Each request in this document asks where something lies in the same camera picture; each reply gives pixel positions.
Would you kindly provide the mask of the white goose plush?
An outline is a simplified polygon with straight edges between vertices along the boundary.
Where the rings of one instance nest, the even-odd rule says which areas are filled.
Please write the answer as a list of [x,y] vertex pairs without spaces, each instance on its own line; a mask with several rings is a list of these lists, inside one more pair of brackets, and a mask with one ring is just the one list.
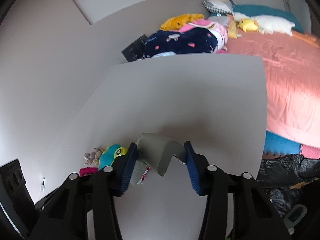
[[258,31],[261,34],[281,33],[286,34],[296,39],[299,39],[313,47],[319,48],[319,42],[317,38],[311,34],[304,34],[293,30],[296,26],[293,22],[288,21],[285,18],[270,15],[259,15],[259,16],[246,16],[245,14],[234,12],[233,20],[238,24],[243,18],[250,18],[258,23]]

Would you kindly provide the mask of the grey red-white torn package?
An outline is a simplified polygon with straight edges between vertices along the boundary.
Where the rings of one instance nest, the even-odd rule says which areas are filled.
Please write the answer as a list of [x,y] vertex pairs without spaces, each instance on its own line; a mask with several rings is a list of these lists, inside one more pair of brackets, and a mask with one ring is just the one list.
[[143,133],[137,142],[138,157],[133,169],[130,184],[143,183],[149,170],[160,176],[167,172],[172,158],[187,163],[185,148],[178,141],[155,133]]

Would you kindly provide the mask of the small knitted keychain toy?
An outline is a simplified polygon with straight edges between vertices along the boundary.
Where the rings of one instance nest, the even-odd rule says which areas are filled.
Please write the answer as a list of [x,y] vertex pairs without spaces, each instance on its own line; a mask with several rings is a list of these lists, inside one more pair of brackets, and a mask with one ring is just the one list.
[[102,148],[94,148],[92,152],[87,152],[84,154],[85,165],[99,165],[100,157],[103,153]]

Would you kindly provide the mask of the black wall socket panel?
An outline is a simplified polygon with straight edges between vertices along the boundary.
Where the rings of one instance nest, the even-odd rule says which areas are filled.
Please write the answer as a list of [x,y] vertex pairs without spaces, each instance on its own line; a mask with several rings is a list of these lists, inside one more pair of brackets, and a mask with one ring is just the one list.
[[145,34],[142,35],[121,52],[127,62],[137,61],[143,58],[147,38]]

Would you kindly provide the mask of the green blue frog toy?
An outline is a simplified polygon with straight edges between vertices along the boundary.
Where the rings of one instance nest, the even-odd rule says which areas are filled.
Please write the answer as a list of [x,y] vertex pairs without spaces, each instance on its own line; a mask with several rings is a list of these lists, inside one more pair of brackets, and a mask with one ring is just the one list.
[[114,160],[117,157],[127,154],[127,148],[122,147],[121,145],[114,144],[108,146],[100,156],[98,170],[103,169],[106,166],[111,166]]

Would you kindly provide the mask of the navy patterned blanket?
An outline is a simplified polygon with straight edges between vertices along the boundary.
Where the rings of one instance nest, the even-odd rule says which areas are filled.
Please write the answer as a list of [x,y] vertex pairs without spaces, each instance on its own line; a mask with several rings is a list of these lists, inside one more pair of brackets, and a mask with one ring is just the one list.
[[204,28],[193,28],[183,33],[159,30],[147,38],[143,57],[152,58],[168,52],[176,55],[214,53],[217,45],[217,38]]

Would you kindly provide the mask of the pink bed cover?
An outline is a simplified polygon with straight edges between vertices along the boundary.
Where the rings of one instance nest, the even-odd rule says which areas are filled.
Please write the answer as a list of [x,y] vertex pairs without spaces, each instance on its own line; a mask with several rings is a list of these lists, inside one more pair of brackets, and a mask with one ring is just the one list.
[[239,31],[229,54],[259,56],[267,91],[267,130],[319,147],[319,46],[286,34]]

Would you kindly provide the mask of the yellow duck plush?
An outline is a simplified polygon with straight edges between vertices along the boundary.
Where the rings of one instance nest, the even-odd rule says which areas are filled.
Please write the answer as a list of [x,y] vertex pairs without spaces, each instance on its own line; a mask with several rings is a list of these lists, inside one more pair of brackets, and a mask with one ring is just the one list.
[[248,31],[258,31],[258,23],[250,18],[241,19],[238,26],[245,33]]

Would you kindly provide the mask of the checkered patchwork pillow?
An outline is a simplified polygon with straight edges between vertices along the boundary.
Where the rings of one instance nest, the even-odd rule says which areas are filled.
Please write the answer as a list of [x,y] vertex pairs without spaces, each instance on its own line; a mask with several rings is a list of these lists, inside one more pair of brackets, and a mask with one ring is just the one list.
[[204,7],[214,14],[232,14],[235,3],[232,0],[205,0]]

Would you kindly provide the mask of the black trash bag bin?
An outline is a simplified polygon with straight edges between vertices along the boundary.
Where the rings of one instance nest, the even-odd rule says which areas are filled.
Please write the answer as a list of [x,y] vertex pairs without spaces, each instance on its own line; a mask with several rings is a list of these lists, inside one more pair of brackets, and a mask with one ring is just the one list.
[[263,159],[257,182],[292,239],[319,239],[319,159],[300,154]]

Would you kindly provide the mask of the teal pillow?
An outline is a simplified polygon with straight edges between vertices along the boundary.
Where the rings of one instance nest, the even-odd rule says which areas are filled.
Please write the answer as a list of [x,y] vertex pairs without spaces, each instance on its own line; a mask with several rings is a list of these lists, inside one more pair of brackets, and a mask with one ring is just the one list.
[[303,27],[296,19],[294,14],[290,12],[286,12],[280,9],[275,9],[272,7],[264,6],[264,5],[253,5],[253,4],[236,4],[233,6],[234,12],[239,12],[245,14],[246,16],[259,16],[259,15],[270,15],[270,16],[278,16],[287,19],[288,21],[293,22],[296,26],[293,30],[298,31],[300,33],[304,33]]

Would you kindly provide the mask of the pink folded clothes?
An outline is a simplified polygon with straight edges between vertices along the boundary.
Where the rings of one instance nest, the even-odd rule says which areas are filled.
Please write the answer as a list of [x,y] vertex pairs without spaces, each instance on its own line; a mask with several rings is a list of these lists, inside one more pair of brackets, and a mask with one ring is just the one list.
[[193,28],[208,29],[217,38],[217,49],[215,51],[227,50],[228,33],[226,28],[218,22],[212,22],[205,19],[199,19],[194,22],[189,22],[178,31],[184,33]]

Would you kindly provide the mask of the yellow orange plush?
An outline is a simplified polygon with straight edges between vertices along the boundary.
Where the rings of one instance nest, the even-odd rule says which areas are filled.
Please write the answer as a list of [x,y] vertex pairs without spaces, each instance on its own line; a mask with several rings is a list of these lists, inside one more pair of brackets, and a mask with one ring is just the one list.
[[171,31],[171,30],[180,30],[183,26],[188,23],[192,23],[196,20],[203,19],[203,14],[183,14],[167,19],[164,23],[161,24],[160,30],[162,31]]

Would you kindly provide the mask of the colourful foam floor mat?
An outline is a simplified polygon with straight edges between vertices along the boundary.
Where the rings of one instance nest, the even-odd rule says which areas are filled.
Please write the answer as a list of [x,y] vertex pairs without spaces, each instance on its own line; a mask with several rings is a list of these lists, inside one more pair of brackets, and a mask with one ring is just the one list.
[[284,155],[301,154],[306,158],[319,159],[319,148],[303,145],[266,132],[263,155],[265,158],[277,158]]

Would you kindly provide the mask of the pink plastic toy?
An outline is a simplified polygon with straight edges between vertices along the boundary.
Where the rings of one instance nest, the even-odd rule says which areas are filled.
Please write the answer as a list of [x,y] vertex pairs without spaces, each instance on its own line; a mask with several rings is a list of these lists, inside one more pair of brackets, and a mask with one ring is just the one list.
[[98,172],[97,167],[84,167],[79,170],[79,176],[90,176]]

